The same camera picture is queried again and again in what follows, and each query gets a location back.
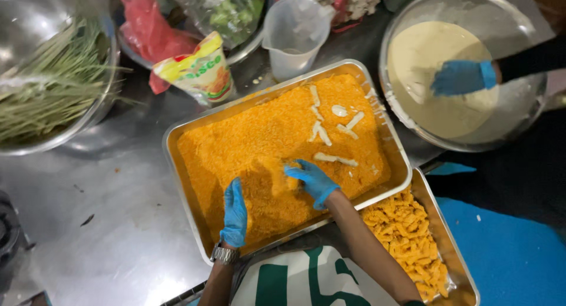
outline blue glove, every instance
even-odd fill
[[[242,195],[240,178],[237,177],[224,191],[224,229],[220,240],[239,248],[246,242],[247,210]]]
[[[335,184],[334,181],[316,165],[302,159],[295,161],[301,165],[302,169],[286,165],[285,174],[304,181],[305,191],[315,200],[313,208],[324,210],[326,208],[324,206],[324,200],[328,198],[332,191],[340,186]]]
[[[452,96],[472,93],[497,85],[491,61],[447,61],[436,72],[430,88],[435,96]]]

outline clear plastic pitcher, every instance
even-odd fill
[[[304,74],[330,33],[334,9],[315,0],[280,0],[265,16],[261,46],[279,82]]]

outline metal countertop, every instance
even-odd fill
[[[531,0],[509,1],[543,39],[552,36]],[[392,17],[378,6],[359,26],[332,34],[312,69],[353,58],[378,85],[378,48]],[[117,103],[99,125],[52,151],[0,158],[0,190],[36,243],[13,262],[3,305],[45,290],[53,306],[157,306],[208,278],[161,147],[171,124],[203,108],[180,91],[153,95],[149,72],[123,62],[135,69],[123,95],[144,104]],[[230,100],[275,85],[263,49],[231,70],[239,94]],[[441,153],[390,115],[413,166]]]

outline white batter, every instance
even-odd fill
[[[449,60],[491,60],[482,42],[462,27],[431,21],[398,34],[389,46],[388,70],[403,110],[422,128],[443,138],[464,136],[492,114],[499,87],[455,97],[433,97],[434,74]]]

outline aluminum baking tray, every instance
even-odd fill
[[[251,94],[242,99],[235,100],[201,114],[197,114],[191,119],[174,124],[167,130],[163,139],[163,148],[171,169],[173,170],[173,175],[179,188],[182,200],[181,202],[187,212],[187,217],[191,223],[191,228],[195,235],[196,242],[199,245],[203,259],[207,263],[210,263],[209,256],[212,253],[214,242],[212,237],[210,237],[209,228],[204,219],[202,210],[200,209],[195,192],[191,186],[187,168],[185,167],[183,158],[177,149],[177,141],[179,140],[179,137],[188,130],[206,126],[217,121],[222,121],[254,106],[276,99],[295,87],[299,87],[308,82],[315,82],[332,75],[341,74],[352,75],[362,86],[365,93],[370,93],[371,90],[375,93],[374,83],[371,80],[366,67],[356,60],[343,60],[305,75],[290,79],[259,93]],[[366,206],[385,199],[392,194],[400,192],[409,185],[412,177],[409,160],[401,142],[399,141],[399,137],[393,128],[393,123],[387,115],[383,102],[377,96],[371,97],[370,102],[374,108],[374,114],[378,124],[378,137],[380,139],[380,144],[383,147],[387,162],[391,167],[391,178],[389,181],[358,196],[355,199],[352,199],[351,201],[356,207],[356,210],[365,208]],[[241,254],[244,256],[252,252],[272,248],[276,245],[289,241],[294,237],[298,237],[306,232],[315,230],[330,221],[332,221],[330,215],[328,213],[323,214],[285,233],[266,238],[257,243],[246,245],[241,248]]]
[[[438,296],[428,305],[478,306],[478,289],[424,177],[420,169],[413,170],[411,192],[428,214],[428,229],[436,242],[440,258],[448,268],[449,282],[448,298]]]

